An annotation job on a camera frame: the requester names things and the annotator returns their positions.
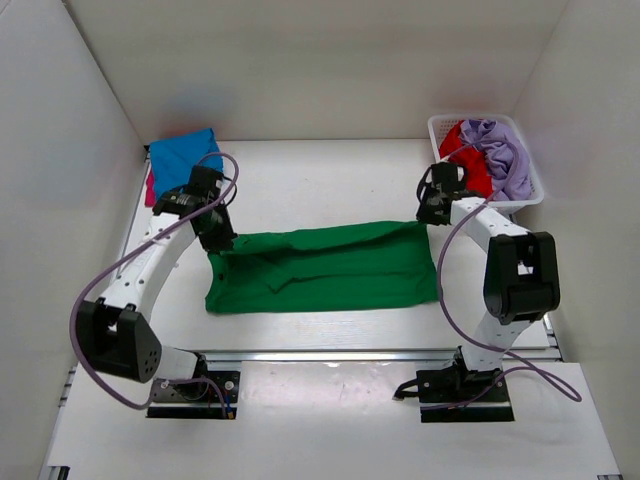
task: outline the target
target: red cloth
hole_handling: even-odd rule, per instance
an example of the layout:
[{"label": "red cloth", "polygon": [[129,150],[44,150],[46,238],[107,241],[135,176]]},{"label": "red cloth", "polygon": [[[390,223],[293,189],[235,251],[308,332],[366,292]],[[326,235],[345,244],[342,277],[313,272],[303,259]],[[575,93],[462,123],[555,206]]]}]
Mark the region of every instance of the red cloth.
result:
[{"label": "red cloth", "polygon": [[[440,157],[445,157],[451,152],[462,147],[463,143],[460,140],[460,125],[462,122],[449,130],[447,136],[440,145]],[[487,198],[493,193],[493,187],[491,186],[491,177],[487,171],[487,164],[484,160],[484,154],[479,152],[474,147],[467,147],[464,150],[456,153],[455,156],[449,159],[451,163],[456,163],[467,168],[467,190],[477,192],[484,198]]]},{"label": "red cloth", "polygon": [[153,207],[156,204],[156,194],[153,191],[153,171],[149,170],[147,177],[147,193],[144,196],[144,206]]}]

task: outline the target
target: pink cloth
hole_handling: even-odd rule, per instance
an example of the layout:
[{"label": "pink cloth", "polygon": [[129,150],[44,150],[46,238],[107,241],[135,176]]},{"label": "pink cloth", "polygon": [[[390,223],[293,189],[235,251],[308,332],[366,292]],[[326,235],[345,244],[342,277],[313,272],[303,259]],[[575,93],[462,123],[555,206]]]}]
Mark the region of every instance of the pink cloth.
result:
[{"label": "pink cloth", "polygon": [[147,177],[147,193],[144,196],[144,206],[153,207],[156,204],[156,194],[153,191],[153,171],[149,170]]}]

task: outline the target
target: cable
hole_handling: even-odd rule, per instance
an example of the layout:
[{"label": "cable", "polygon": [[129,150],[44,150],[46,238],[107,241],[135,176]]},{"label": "cable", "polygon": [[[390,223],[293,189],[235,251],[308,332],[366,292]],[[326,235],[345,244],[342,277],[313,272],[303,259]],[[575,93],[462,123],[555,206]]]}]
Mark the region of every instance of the cable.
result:
[{"label": "cable", "polygon": [[[477,141],[477,142],[469,143],[467,145],[463,145],[462,147],[454,150],[452,153],[447,155],[444,158],[444,160],[447,160],[448,158],[450,158],[451,156],[457,154],[458,152],[460,152],[461,150],[463,150],[465,148],[472,147],[472,146],[475,147],[476,145],[481,145],[482,143],[484,143],[484,141],[480,140],[480,141]],[[491,346],[491,345],[485,345],[484,343],[481,343],[481,342],[475,340],[473,337],[467,335],[458,326],[456,321],[453,319],[453,317],[449,313],[449,309],[447,308],[447,304],[446,304],[446,301],[444,299],[444,289],[442,287],[442,266],[444,264],[445,255],[447,253],[447,250],[449,249],[449,246],[451,245],[451,242],[452,242],[453,238],[462,229],[462,227],[464,226],[465,223],[467,223],[473,217],[478,215],[478,213],[480,213],[484,208],[486,208],[487,204],[489,202],[491,202],[493,200],[493,198],[499,192],[502,191],[502,189],[504,189],[505,185],[507,185],[509,183],[509,181],[511,181],[511,178],[513,177],[513,175],[514,175],[514,173],[516,171],[515,167],[520,162],[520,155],[519,155],[518,149],[515,147],[515,145],[513,145],[511,142],[508,142],[506,140],[503,141],[503,143],[505,145],[507,145],[507,147],[513,153],[514,164],[509,169],[509,173],[507,174],[507,178],[504,180],[504,182],[500,186],[500,188],[497,188],[487,199],[484,200],[484,202],[482,202],[482,204],[480,204],[472,212],[467,214],[457,225],[455,225],[453,227],[453,230],[451,231],[451,233],[449,234],[449,236],[445,240],[444,245],[442,247],[442,250],[440,251],[440,256],[438,257],[438,264],[436,266],[438,301],[440,303],[440,308],[442,309],[442,313],[444,314],[445,318],[447,319],[447,322],[449,322],[449,325],[451,326],[451,328],[453,328],[453,330],[459,336],[461,336],[464,340],[466,340],[467,342],[469,342],[472,345],[475,345],[476,347],[479,347],[479,348],[482,348],[482,349],[485,349],[485,350],[489,350],[489,351],[492,351],[492,352],[500,352],[500,353],[503,353],[505,355],[508,355],[511,358],[514,358],[514,359],[524,363],[526,366],[524,366],[524,367],[512,367],[512,368],[509,368],[508,370],[505,370],[504,372],[502,372],[500,375],[498,375],[493,380],[493,383],[491,385],[489,385],[480,394],[476,395],[475,397],[471,398],[470,400],[465,400],[463,402],[449,403],[449,404],[445,404],[445,405],[435,405],[435,406],[431,406],[431,407],[423,407],[423,410],[442,410],[442,409],[450,409],[450,408],[457,408],[457,407],[465,407],[465,406],[475,402],[476,400],[481,398],[483,395],[485,395],[487,392],[489,392],[489,390],[491,390],[500,380],[502,380],[508,374],[510,374],[512,372],[516,372],[516,371],[521,371],[521,370],[533,371],[533,372],[537,373],[544,380],[546,380],[552,387],[554,387],[556,390],[558,390],[560,393],[562,393],[564,396],[566,396],[569,400],[577,402],[577,403],[582,401],[582,396],[580,395],[580,393],[573,386],[571,386],[569,383],[567,383],[565,380],[563,380],[562,378],[558,377],[557,375],[555,375],[555,374],[553,374],[553,373],[551,373],[551,372],[549,372],[547,370],[544,370],[544,369],[542,369],[540,367],[537,367],[536,365],[534,365],[529,360],[527,360],[527,359],[525,359],[525,358],[521,357],[520,355],[517,355],[517,354],[515,354],[513,352],[510,352],[509,349],[503,350],[503,349],[501,349],[499,347],[494,347],[494,346]],[[426,180],[426,176],[428,174],[428,171],[429,170],[427,170],[427,172],[425,172],[425,175],[423,176],[422,180],[420,181],[420,184],[418,185],[418,195],[420,193],[420,186],[424,182],[424,180]],[[407,393],[412,393],[412,392],[399,392],[398,390],[396,390],[396,395],[394,395],[394,397],[396,397],[398,399],[402,399],[402,397],[397,396],[399,393],[400,394],[404,393],[405,396],[410,396],[410,395],[406,395],[406,394]]]},{"label": "cable", "polygon": [[204,396],[207,394],[209,394],[209,402],[211,402],[211,388],[209,388],[208,386],[205,386],[204,392],[202,392],[196,398],[187,397],[184,393],[180,393],[182,398],[184,398],[187,402],[197,402],[198,400],[202,400]]},{"label": "cable", "polygon": [[222,412],[222,418],[224,418],[224,395],[220,391],[220,387],[216,385],[216,383],[207,377],[197,377],[197,378],[188,378],[185,380],[167,380],[169,385],[189,385],[190,383],[206,383],[209,387],[213,388],[213,391],[216,392],[218,396],[218,401],[220,402],[220,411]]},{"label": "cable", "polygon": [[[148,249],[151,245],[153,245],[156,241],[161,240],[162,238],[166,237],[170,233],[172,233],[175,230],[177,230],[178,228],[180,228],[185,223],[193,220],[194,218],[202,215],[203,213],[206,213],[206,212],[209,212],[209,211],[213,210],[215,207],[217,207],[224,200],[224,198],[229,194],[231,189],[234,187],[234,185],[236,185],[236,182],[238,181],[238,162],[236,162],[236,159],[233,158],[228,153],[212,152],[212,153],[208,153],[207,155],[202,157],[200,159],[200,162],[198,162],[198,164],[202,163],[202,161],[204,161],[206,158],[208,158],[208,157],[210,157],[212,155],[218,155],[218,156],[227,158],[233,164],[233,168],[234,168],[234,173],[233,173],[233,178],[231,180],[231,183],[220,194],[220,196],[216,200],[211,202],[210,204],[205,205],[204,207],[202,207],[202,208],[190,213],[189,215],[186,215],[184,218],[181,218],[180,220],[178,220],[173,225],[165,228],[162,232],[158,233],[151,240],[148,240],[147,242],[143,243],[139,247],[135,248],[130,253],[128,253],[127,255],[122,257],[120,260],[115,262],[113,265],[111,265],[110,267],[106,268],[104,271],[99,273],[93,280],[91,280],[89,282],[89,284],[86,287],[84,287],[82,289],[82,291],[78,295],[78,298],[76,299],[76,301],[73,304],[73,308],[71,309],[71,317],[70,317],[70,320],[69,320],[69,337],[71,338],[71,346],[73,347],[73,351],[75,352],[76,357],[78,357],[78,361],[80,362],[82,367],[86,370],[86,372],[89,375],[89,377],[91,377],[91,379],[94,382],[96,382],[100,388],[102,388],[106,393],[108,393],[111,397],[116,399],[118,402],[122,403],[123,405],[125,405],[125,406],[127,406],[129,408],[133,408],[134,410],[145,410],[149,405],[151,405],[151,402],[152,402],[151,393],[149,394],[149,398],[144,403],[132,402],[131,400],[129,400],[128,398],[126,398],[125,396],[123,396],[122,394],[120,394],[116,390],[114,390],[107,382],[105,382],[100,377],[100,375],[98,375],[98,372],[96,372],[96,370],[89,364],[89,360],[87,360],[87,357],[85,357],[84,353],[82,352],[82,349],[80,348],[80,342],[78,341],[78,334],[76,332],[76,323],[77,323],[77,319],[78,319],[78,311],[79,311],[80,305],[82,304],[82,301],[85,299],[85,297],[87,295],[89,295],[91,290],[93,290],[111,272],[113,272],[114,270],[120,268],[125,263],[133,260],[138,255],[140,255],[142,252],[144,252],[146,249]],[[209,379],[205,379],[205,378],[194,378],[194,379],[190,379],[189,381],[170,380],[169,383],[170,384],[171,383],[177,384],[176,382],[178,382],[180,384],[183,384],[183,383],[205,382],[205,383],[208,384],[209,383],[208,380]],[[217,390],[216,393],[218,394],[218,399],[220,400],[220,405],[224,405],[222,394],[219,393],[220,389],[217,388],[217,385],[215,386],[214,390]]]},{"label": "cable", "polygon": [[417,387],[418,379],[414,378],[413,380],[409,380],[408,382],[404,382],[398,388],[396,388],[396,393],[393,394],[394,400],[402,401],[405,398],[415,398],[419,396],[419,392],[407,392],[407,388]]},{"label": "cable", "polygon": [[229,394],[228,394],[228,392],[226,390],[224,391],[224,400],[227,403],[227,417],[232,419],[233,418],[233,410],[231,410],[231,400],[229,400]]},{"label": "cable", "polygon": [[[229,182],[231,181],[231,179],[226,175],[223,175],[223,178]],[[234,186],[234,189],[233,189],[233,195],[231,195],[231,199],[228,202],[224,202],[227,207],[233,203],[233,201],[236,199],[236,195],[238,194],[238,184],[236,183],[233,186]]]}]

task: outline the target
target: blue cloth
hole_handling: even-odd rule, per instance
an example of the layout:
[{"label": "blue cloth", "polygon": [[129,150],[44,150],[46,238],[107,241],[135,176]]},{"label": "blue cloth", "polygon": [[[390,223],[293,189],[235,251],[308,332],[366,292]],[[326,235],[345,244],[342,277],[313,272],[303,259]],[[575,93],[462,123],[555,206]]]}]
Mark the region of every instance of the blue cloth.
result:
[{"label": "blue cloth", "polygon": [[[167,138],[151,143],[151,170],[153,171],[153,191],[156,199],[172,188],[186,185],[191,175],[191,167],[211,152],[219,152],[213,130],[207,128],[180,137]],[[212,155],[203,165],[222,172],[222,157]]]}]

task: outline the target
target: black joint housing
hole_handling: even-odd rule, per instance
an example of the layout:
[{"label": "black joint housing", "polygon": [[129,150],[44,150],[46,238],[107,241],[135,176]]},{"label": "black joint housing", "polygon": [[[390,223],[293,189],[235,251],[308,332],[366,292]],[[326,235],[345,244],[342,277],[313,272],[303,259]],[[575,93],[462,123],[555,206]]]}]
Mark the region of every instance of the black joint housing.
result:
[{"label": "black joint housing", "polygon": [[475,193],[466,190],[467,169],[455,163],[439,162],[431,165],[418,184],[420,206],[416,220],[428,225],[449,225],[451,223],[451,204],[455,200],[474,197]]},{"label": "black joint housing", "polygon": [[[519,265],[531,272],[519,273]],[[560,284],[553,237],[546,232],[492,237],[483,293],[487,310],[502,325],[540,320],[558,308]]]},{"label": "black joint housing", "polygon": [[[418,397],[421,403],[452,403],[471,400],[487,387],[492,387],[502,373],[499,368],[487,371],[468,370],[462,358],[462,349],[458,347],[451,366],[441,370],[418,370]],[[508,401],[506,388],[493,386],[477,401]]]},{"label": "black joint housing", "polygon": [[85,300],[78,311],[76,334],[82,353],[99,372],[145,383],[160,365],[162,345],[135,307],[121,309]]},{"label": "black joint housing", "polygon": [[[209,205],[220,197],[224,175],[213,168],[196,165],[191,169],[189,183],[184,187],[162,194],[153,207],[154,215],[171,213],[184,218],[196,210]],[[206,252],[219,253],[233,249],[233,231],[227,206],[220,203],[213,210],[191,220],[193,231]]]}]

